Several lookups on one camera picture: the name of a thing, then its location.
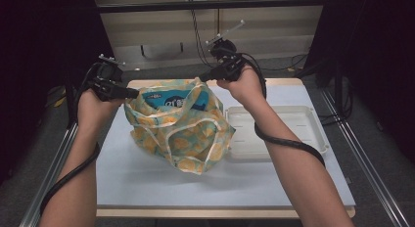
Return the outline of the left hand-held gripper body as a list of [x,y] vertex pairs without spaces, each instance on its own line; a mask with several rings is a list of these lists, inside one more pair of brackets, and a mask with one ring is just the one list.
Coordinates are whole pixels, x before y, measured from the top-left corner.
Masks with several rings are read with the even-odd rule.
[[97,97],[108,102],[113,100],[111,94],[115,86],[120,86],[123,71],[118,67],[118,62],[114,57],[99,56],[100,63],[92,67],[92,73],[87,76],[86,86],[91,88]]

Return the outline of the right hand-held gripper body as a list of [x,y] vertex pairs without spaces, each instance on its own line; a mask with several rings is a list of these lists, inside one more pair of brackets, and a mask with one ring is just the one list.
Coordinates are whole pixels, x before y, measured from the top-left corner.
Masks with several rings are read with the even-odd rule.
[[222,33],[217,33],[214,38],[206,42],[208,51],[217,60],[218,65],[214,68],[221,68],[224,72],[224,79],[228,81],[236,81],[244,64],[242,55],[237,53],[235,44],[225,36],[237,30],[245,24],[244,20]]

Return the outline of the blue snack packet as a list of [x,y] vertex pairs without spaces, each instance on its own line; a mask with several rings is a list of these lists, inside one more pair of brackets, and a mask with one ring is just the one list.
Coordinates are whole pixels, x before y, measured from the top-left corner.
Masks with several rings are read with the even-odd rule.
[[145,92],[142,90],[139,97],[153,109],[160,107],[181,108],[186,102],[191,103],[193,110],[204,111],[208,105],[209,95],[202,90],[195,98],[190,90],[160,90]]

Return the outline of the lemon print cloth bag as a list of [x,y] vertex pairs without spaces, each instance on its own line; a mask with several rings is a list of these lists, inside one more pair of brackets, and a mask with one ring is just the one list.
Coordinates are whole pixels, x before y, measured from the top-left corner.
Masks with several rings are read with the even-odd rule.
[[195,98],[202,90],[209,95],[204,111],[193,110],[186,102],[181,108],[153,109],[138,95],[124,104],[133,126],[131,136],[138,147],[166,159],[174,167],[202,174],[222,160],[235,133],[224,116],[223,105],[206,83],[193,80],[167,80],[143,87],[139,93],[160,90],[190,90]]

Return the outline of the white plastic tray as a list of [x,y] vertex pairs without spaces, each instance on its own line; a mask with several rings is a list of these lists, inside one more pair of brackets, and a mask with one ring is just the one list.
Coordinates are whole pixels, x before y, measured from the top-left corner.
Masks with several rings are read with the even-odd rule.
[[[304,144],[321,156],[331,149],[313,108],[273,106],[273,110]],[[230,107],[225,115],[229,124],[236,129],[230,142],[228,158],[240,162],[271,161],[264,141],[254,132],[251,114],[243,107]]]

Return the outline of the person's right hand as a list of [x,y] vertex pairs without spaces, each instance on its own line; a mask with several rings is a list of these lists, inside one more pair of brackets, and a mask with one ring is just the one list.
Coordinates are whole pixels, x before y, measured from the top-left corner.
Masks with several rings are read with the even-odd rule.
[[216,84],[228,90],[232,97],[245,107],[261,105],[265,102],[259,78],[251,66],[243,67],[236,81],[217,80]]

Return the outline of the person's left hand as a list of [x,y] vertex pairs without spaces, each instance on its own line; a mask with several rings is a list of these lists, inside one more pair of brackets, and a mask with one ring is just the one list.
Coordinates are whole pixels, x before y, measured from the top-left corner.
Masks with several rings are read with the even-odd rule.
[[78,103],[78,126],[82,132],[99,131],[123,100],[102,102],[91,89],[81,94]]

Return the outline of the black stand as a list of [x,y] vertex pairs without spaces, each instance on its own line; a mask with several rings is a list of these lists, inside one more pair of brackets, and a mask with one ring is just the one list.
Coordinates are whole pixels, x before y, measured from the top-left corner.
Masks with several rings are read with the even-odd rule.
[[78,87],[75,85],[74,81],[71,79],[69,73],[67,73],[65,76],[65,90],[66,90],[66,100],[67,100],[67,109],[68,109],[67,129],[70,129],[71,126],[76,122],[75,107],[77,105]]

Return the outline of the black curtain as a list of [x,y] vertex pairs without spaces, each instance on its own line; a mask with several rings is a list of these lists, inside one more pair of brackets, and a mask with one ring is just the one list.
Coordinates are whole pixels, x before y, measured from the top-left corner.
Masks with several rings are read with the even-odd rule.
[[78,85],[113,53],[95,0],[0,0],[0,184],[28,148],[48,91]]
[[415,0],[326,0],[305,67],[347,77],[415,163]]

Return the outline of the black horizontal bar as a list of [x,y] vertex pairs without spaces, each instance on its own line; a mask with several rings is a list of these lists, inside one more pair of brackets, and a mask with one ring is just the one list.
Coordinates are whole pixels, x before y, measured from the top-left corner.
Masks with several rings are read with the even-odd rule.
[[193,1],[165,2],[148,4],[102,5],[96,10],[99,13],[134,13],[211,9],[243,9],[269,7],[302,7],[321,6],[327,0],[223,0],[223,1]]

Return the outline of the metal floor rail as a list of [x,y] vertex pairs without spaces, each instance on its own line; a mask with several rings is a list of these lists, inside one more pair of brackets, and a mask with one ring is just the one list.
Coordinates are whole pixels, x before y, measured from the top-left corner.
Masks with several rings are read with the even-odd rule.
[[372,190],[375,192],[383,209],[385,210],[389,219],[392,221],[392,225],[394,227],[411,227],[410,223],[404,215],[404,212],[400,208],[390,190],[385,185],[373,163],[368,158],[364,148],[361,146],[348,122],[340,117],[340,112],[335,108],[334,97],[328,90],[322,90],[321,95],[326,102],[328,109],[334,115],[335,123],[342,131],[357,162],[359,163],[363,173],[370,183]]
[[51,165],[47,170],[47,173],[40,185],[40,188],[38,189],[36,195],[32,199],[29,208],[25,212],[25,215],[23,216],[23,220],[19,227],[37,227],[40,219],[40,208],[42,201],[57,181],[57,178],[64,166],[65,160],[68,157],[69,149],[74,140],[77,128],[77,124],[73,123],[70,126],[70,128],[66,130],[66,133],[61,141],[60,146],[57,149],[57,152],[52,160]]

